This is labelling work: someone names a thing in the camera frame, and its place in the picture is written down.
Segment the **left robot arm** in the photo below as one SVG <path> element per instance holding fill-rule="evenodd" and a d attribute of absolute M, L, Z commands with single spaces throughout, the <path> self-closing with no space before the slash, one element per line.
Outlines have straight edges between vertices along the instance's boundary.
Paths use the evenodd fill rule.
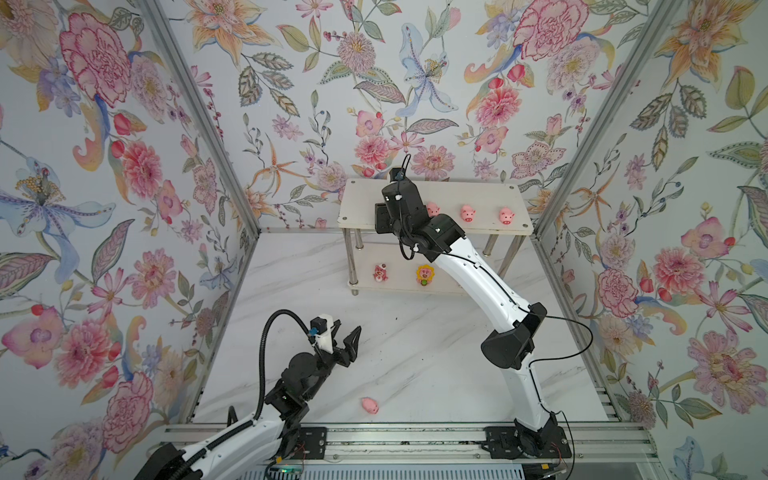
<path fill-rule="evenodd" d="M 293 454 L 299 446 L 301 421 L 312 400 L 337 366 L 357 360 L 362 328 L 354 328 L 336 341 L 341 322 L 322 329 L 324 321 L 311 321 L 312 352 L 293 356 L 280 379 L 264 395 L 263 406 L 278 412 L 276 420 L 263 417 L 263 407 L 225 429 L 194 444 L 178 448 L 171 443 L 157 449 L 136 474 L 138 479 L 235 479 L 249 468 L 267 465 Z"/>

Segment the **pink bear with strawberry hat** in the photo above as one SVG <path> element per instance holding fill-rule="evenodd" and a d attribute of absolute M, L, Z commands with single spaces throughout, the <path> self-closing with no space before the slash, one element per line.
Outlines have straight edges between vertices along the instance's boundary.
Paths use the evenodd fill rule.
<path fill-rule="evenodd" d="M 388 280 L 387 265 L 384 263 L 374 266 L 373 279 L 377 283 L 383 283 Z"/>

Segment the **pink bear yellow flower toy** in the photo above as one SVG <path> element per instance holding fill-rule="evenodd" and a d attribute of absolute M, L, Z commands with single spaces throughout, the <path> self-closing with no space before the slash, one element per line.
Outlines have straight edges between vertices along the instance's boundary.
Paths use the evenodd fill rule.
<path fill-rule="evenodd" d="M 417 280 L 420 286 L 429 286 L 435 276 L 435 270 L 430 265 L 421 265 L 417 268 Z"/>

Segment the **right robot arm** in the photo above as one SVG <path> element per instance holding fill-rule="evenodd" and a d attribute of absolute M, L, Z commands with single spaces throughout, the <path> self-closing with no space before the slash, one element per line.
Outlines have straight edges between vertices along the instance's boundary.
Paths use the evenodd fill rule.
<path fill-rule="evenodd" d="M 540 303 L 518 295 L 492 270 L 460 225 L 449 215 L 430 215 L 417 185 L 400 176 L 382 189 L 383 201 L 375 205 L 375 229 L 392 233 L 402 249 L 424 256 L 461 286 L 490 320 L 492 332 L 481 351 L 506 373 L 512 396 L 515 458 L 543 458 L 561 443 L 563 430 L 557 415 L 538 390 L 531 354 L 534 335 L 547 316 Z"/>

